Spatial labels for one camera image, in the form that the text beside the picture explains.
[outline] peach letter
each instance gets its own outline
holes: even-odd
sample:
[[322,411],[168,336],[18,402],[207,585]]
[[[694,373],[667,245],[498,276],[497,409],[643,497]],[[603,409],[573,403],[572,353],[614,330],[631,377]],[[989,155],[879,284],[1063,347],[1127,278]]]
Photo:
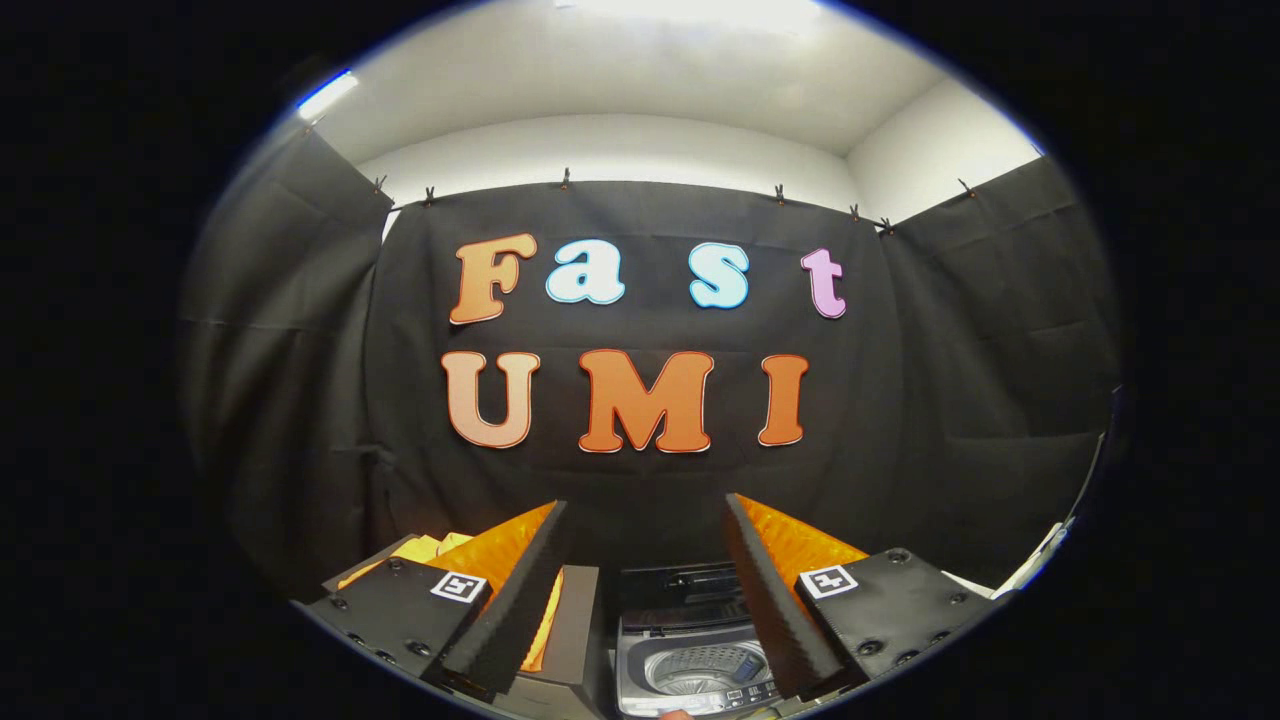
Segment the peach letter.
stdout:
[[765,447],[800,442],[800,375],[809,370],[809,361],[799,355],[771,355],[760,363],[769,375],[769,416],[759,441]]
[[530,259],[538,252],[538,241],[529,233],[472,242],[458,249],[457,259],[462,260],[462,279],[458,282],[458,305],[449,313],[454,325],[492,320],[502,315],[502,301],[494,300],[493,286],[502,292],[516,288],[520,278],[520,264],[511,255],[494,258],[503,252],[515,252]]
[[448,375],[449,421],[460,436],[483,447],[502,448],[524,442],[532,421],[532,375],[541,365],[536,355],[504,352],[498,356],[498,368],[507,373],[507,419],[500,425],[490,425],[480,416],[477,380],[485,365],[484,355],[445,352],[440,365]]
[[588,432],[577,441],[586,452],[622,450],[622,438],[613,433],[614,415],[636,450],[648,447],[663,415],[667,421],[658,436],[658,450],[701,452],[712,446],[710,436],[703,432],[707,375],[716,366],[710,355],[676,352],[667,359],[652,391],[645,389],[631,356],[621,350],[584,352],[579,365],[591,375]]

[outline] black curtain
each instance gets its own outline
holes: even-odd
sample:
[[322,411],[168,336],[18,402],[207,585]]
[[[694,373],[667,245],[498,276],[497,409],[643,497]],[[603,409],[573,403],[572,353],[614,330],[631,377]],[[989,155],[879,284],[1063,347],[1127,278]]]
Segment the black curtain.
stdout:
[[[406,533],[477,533],[556,498],[582,527],[572,562],[724,560],[726,492],[868,552],[905,546],[1000,584],[1079,491],[1120,331],[1101,242],[1048,160],[974,190],[890,236],[728,190],[521,186],[408,206],[379,252],[387,199],[315,133],[284,131],[214,213],[183,302],[183,402],[211,495],[302,598]],[[457,249],[525,232],[538,252],[498,296],[504,313],[452,325]],[[622,255],[612,305],[544,290],[556,250],[585,238]],[[690,299],[701,242],[748,252],[741,306]],[[838,319],[817,313],[800,266],[820,247],[844,266]],[[579,450],[579,357],[595,348],[627,351],[646,384],[672,352],[709,354],[712,447]],[[490,450],[453,430],[440,356],[454,350],[488,359],[490,421],[507,411],[497,356],[540,356],[522,443]],[[805,437],[762,447],[760,361],[777,354],[810,363]]]
[[211,211],[187,272],[179,400],[201,495],[293,597],[369,555],[361,348],[389,209],[285,123]]
[[879,541],[996,587],[1065,519],[1120,382],[1105,246],[1039,159],[883,240],[902,436]]
[[[1119,378],[1115,310],[1098,237],[1062,176],[1039,160],[877,234],[823,208],[664,183],[524,186],[416,205],[379,263],[366,340],[370,421],[389,454],[375,496],[387,536],[474,533],[552,498],[571,500],[584,537],[572,560],[653,566],[723,560],[718,518],[741,492],[876,552],[911,547],[975,582],[1000,584],[1064,518],[1106,427]],[[506,310],[448,323],[454,252],[531,233],[536,255],[500,296]],[[554,251],[602,238],[622,255],[612,305],[559,304],[543,288]],[[701,309],[689,251],[742,246],[748,300]],[[800,258],[827,247],[844,266],[838,319],[813,307]],[[628,351],[653,383],[676,351],[712,355],[712,447],[613,455],[576,446],[590,397],[579,356]],[[486,356],[483,416],[506,416],[502,352],[534,352],[534,423],[508,450],[470,445],[445,410],[444,352]],[[803,355],[805,438],[760,447],[760,361]]]

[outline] yellow cloth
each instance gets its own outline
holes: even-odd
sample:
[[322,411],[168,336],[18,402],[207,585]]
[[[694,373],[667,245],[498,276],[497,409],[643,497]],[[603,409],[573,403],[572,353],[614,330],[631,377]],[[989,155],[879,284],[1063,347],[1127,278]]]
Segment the yellow cloth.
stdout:
[[[390,557],[403,557],[411,562],[426,562],[433,557],[444,555],[445,552],[458,547],[460,544],[467,542],[475,536],[463,536],[462,533],[449,533],[444,536],[443,541],[438,541],[431,537],[417,537],[407,541],[404,544],[397,547]],[[342,589],[351,583],[356,582],[361,575],[379,566],[379,562],[371,562],[365,565],[360,570],[356,570],[343,580],[338,580],[338,589]],[[559,607],[559,594],[564,585],[564,570],[561,570],[556,575],[556,584],[552,585],[552,596],[547,600],[547,611],[543,612],[543,623],[538,626],[538,633],[534,634],[534,642],[529,646],[529,655],[525,656],[525,662],[520,669],[525,673],[541,673],[543,671],[543,656],[547,655],[547,641],[552,634],[552,623],[556,619],[556,609]]]

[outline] white ceiling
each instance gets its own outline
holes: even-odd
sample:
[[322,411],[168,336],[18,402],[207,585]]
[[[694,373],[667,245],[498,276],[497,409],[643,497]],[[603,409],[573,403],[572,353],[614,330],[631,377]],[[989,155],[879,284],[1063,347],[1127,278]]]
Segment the white ceiling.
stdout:
[[[709,22],[726,3],[733,20]],[[946,77],[810,0],[494,0],[403,33],[352,73],[360,85],[320,127],[357,165],[461,129],[599,113],[718,123],[844,156]]]

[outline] light blue letter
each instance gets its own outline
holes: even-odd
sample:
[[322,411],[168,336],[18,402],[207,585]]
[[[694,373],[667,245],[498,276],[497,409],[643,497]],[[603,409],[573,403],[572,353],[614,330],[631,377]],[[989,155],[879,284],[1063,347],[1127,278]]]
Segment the light blue letter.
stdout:
[[[586,260],[576,263],[582,255]],[[622,254],[603,240],[571,242],[556,251],[556,261],[561,266],[547,275],[547,295],[556,302],[590,300],[608,305],[617,302],[627,290],[618,282]]]
[[746,252],[736,245],[704,242],[689,254],[689,269],[700,279],[689,284],[699,307],[737,307],[746,300]]

